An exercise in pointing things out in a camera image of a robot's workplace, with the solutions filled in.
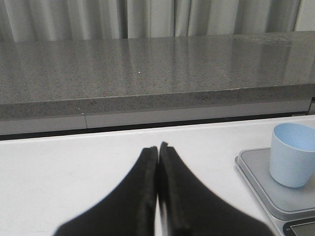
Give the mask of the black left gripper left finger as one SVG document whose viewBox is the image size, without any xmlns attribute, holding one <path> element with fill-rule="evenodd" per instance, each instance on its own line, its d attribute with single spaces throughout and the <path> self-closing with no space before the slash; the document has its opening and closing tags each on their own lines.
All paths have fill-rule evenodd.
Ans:
<svg viewBox="0 0 315 236">
<path fill-rule="evenodd" d="M 158 149 L 142 149 L 117 187 L 98 204 L 61 225 L 57 236 L 152 236 L 155 233 Z"/>
</svg>

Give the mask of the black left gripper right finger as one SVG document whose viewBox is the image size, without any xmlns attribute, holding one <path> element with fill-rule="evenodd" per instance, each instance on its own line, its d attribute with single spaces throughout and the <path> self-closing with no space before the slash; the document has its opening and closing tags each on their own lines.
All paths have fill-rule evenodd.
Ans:
<svg viewBox="0 0 315 236">
<path fill-rule="evenodd" d="M 168 236 L 271 236 L 263 222 L 225 202 L 163 142 L 158 161 L 158 199 Z"/>
</svg>

